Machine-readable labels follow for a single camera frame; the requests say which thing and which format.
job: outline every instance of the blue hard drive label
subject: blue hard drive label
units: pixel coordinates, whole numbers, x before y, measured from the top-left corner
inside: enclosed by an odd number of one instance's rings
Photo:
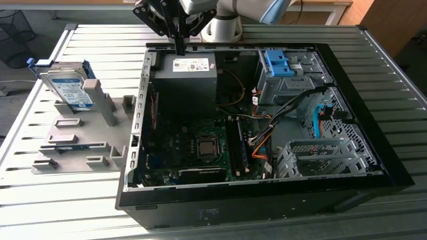
[[[66,99],[67,103],[76,109],[90,108],[94,102],[90,95],[83,90],[83,83],[78,78],[52,79],[58,93]]]

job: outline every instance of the blue tab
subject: blue tab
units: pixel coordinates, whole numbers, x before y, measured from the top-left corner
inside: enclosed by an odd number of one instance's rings
[[[295,72],[288,66],[288,59],[282,50],[266,50],[266,60],[274,77],[295,76]]]

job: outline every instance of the sticker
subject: sticker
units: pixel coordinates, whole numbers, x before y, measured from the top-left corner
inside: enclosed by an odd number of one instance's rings
[[[211,208],[211,209],[200,209],[199,210],[199,220],[215,220],[219,218],[220,209]]]
[[[259,98],[258,98],[256,96],[252,97],[252,104],[254,104],[255,106],[259,105]]]
[[[207,58],[176,58],[172,72],[208,72],[210,61]]]
[[[290,64],[291,69],[303,69],[300,64]]]
[[[78,78],[52,79],[55,88],[75,108],[88,108],[94,105],[90,95],[83,91],[83,84]]]
[[[267,170],[268,173],[272,173],[272,166],[268,164],[268,162],[266,161],[266,164],[264,164],[264,169]]]

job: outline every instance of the metal slatted table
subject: metal slatted table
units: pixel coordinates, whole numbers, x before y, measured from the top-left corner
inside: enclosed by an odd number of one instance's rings
[[[104,92],[112,97],[136,94],[146,43],[166,39],[144,25],[67,29],[51,59],[86,58]],[[426,99],[370,33],[354,26],[246,25],[243,29],[244,41],[251,43],[330,44],[416,185],[342,214],[147,232],[115,210],[119,172],[32,175],[38,149],[59,115],[55,97],[39,80],[0,148],[0,239],[39,235],[72,239],[427,238]]]

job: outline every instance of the wire bundle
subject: wire bundle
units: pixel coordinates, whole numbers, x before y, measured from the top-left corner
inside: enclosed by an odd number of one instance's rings
[[[303,99],[310,96],[311,94],[316,94],[316,93],[322,93],[328,89],[327,86],[320,86],[316,87],[315,89],[311,90],[306,90],[303,91],[298,96],[295,96],[280,108],[279,110],[275,112],[275,114],[271,116],[271,119],[268,121],[268,126],[267,128],[260,132],[259,135],[256,135],[252,139],[250,139],[248,143],[250,145],[255,144],[263,137],[263,141],[256,145],[255,151],[252,153],[252,157],[254,156],[259,156],[256,154],[258,150],[260,149],[260,147],[263,146],[263,144],[266,143],[267,139],[272,136],[272,131],[275,129],[275,126],[279,123],[280,117],[283,117],[286,114],[288,114],[290,112],[292,112],[296,107],[299,106],[300,102],[303,101]]]

